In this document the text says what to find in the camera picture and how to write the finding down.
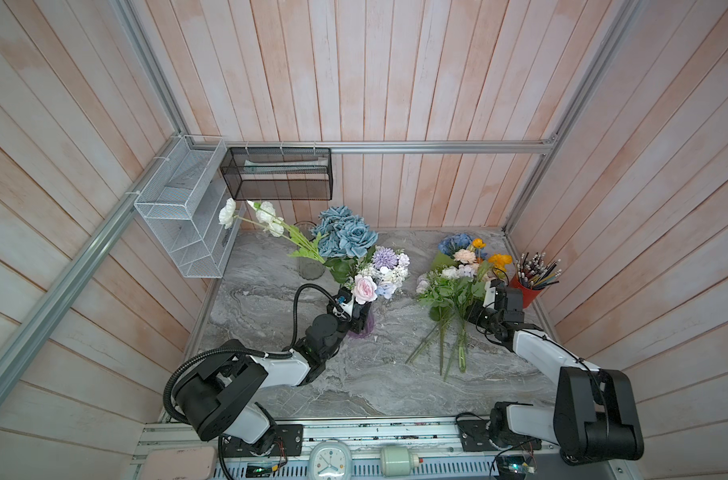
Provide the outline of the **blue purple glass vase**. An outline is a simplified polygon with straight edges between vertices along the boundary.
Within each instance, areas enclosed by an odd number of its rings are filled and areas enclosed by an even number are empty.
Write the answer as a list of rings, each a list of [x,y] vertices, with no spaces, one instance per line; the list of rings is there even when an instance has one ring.
[[[374,330],[373,302],[359,304],[352,303],[351,321],[348,335],[353,338],[366,338]]]

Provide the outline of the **orange poppy flower bunch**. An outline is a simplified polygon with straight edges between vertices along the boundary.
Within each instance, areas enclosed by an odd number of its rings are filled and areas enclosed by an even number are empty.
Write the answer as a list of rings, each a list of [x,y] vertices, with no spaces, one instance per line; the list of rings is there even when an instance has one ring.
[[[485,252],[486,243],[481,238],[475,238],[472,240],[471,246],[476,254],[476,257],[480,260],[487,261],[492,265],[494,269],[505,271],[508,265],[513,263],[511,255],[507,254],[493,254],[489,255]]]

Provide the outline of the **clear grey glass vase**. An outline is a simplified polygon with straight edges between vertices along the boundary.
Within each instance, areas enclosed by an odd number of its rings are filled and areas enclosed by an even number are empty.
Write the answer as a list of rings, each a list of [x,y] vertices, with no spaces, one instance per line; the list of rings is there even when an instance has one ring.
[[[316,227],[314,222],[298,221],[295,223],[295,226],[306,236],[308,240],[314,239],[314,234],[312,232],[312,230]],[[324,275],[326,267],[322,262],[310,258],[299,257],[297,259],[297,270],[298,274],[303,279],[313,281]]]

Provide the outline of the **pastel purple flower bunch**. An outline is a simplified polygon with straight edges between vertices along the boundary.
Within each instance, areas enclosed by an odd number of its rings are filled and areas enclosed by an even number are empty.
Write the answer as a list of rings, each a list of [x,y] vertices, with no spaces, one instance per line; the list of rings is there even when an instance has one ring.
[[[410,264],[411,259],[403,249],[374,246],[365,257],[354,262],[352,275],[343,286],[360,305],[390,300],[402,289]]]

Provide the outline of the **blue rose bunch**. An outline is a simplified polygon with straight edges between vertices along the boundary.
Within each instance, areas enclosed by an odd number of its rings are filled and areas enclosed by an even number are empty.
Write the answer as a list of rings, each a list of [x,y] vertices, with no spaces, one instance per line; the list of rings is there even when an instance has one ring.
[[[313,235],[320,237],[319,254],[334,280],[346,284],[374,254],[379,234],[347,206],[330,207],[319,218],[320,223],[312,229]]]

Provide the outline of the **white flower stem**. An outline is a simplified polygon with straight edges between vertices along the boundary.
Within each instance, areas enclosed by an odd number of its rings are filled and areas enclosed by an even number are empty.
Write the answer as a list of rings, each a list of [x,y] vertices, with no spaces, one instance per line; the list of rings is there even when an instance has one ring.
[[[279,216],[275,206],[270,201],[247,200],[246,205],[253,210],[254,219],[250,220],[237,210],[237,201],[228,198],[225,205],[218,213],[218,221],[225,229],[231,229],[238,220],[261,227],[273,237],[284,238],[296,246],[296,250],[290,254],[294,258],[307,258],[325,262],[325,258],[319,250],[320,238],[309,239],[296,225],[290,225],[283,217]]]

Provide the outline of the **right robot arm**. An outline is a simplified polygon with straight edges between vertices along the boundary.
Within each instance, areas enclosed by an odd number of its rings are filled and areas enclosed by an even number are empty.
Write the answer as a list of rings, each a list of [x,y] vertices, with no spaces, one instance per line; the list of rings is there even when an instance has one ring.
[[[644,439],[630,379],[570,352],[526,322],[521,290],[500,281],[487,283],[469,321],[556,386],[552,407],[496,403],[487,427],[492,445],[507,449],[545,441],[557,445],[571,466],[641,459]]]

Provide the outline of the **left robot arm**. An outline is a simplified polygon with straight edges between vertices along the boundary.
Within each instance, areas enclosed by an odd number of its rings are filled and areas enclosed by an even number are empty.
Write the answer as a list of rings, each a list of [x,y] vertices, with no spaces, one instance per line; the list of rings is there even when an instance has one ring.
[[[164,408],[174,419],[210,441],[234,437],[258,446],[276,437],[276,422],[255,400],[262,389],[304,386],[326,370],[350,332],[360,333],[371,305],[333,302],[317,316],[305,336],[283,353],[250,350],[238,340],[198,354],[173,373],[163,393]]]

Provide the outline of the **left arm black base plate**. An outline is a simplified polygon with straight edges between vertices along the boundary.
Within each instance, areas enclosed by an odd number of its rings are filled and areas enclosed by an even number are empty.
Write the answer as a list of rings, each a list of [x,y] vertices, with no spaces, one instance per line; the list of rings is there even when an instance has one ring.
[[[300,423],[279,424],[271,427],[256,444],[240,438],[225,436],[222,441],[225,458],[267,458],[286,455],[300,456],[303,449],[304,426]]]

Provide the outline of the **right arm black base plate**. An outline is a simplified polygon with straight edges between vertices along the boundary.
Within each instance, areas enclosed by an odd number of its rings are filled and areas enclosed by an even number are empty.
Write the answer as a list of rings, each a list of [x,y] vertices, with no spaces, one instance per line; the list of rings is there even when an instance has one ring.
[[[478,416],[460,415],[456,426],[465,452],[502,451],[508,448],[541,450],[542,441],[498,427]]]

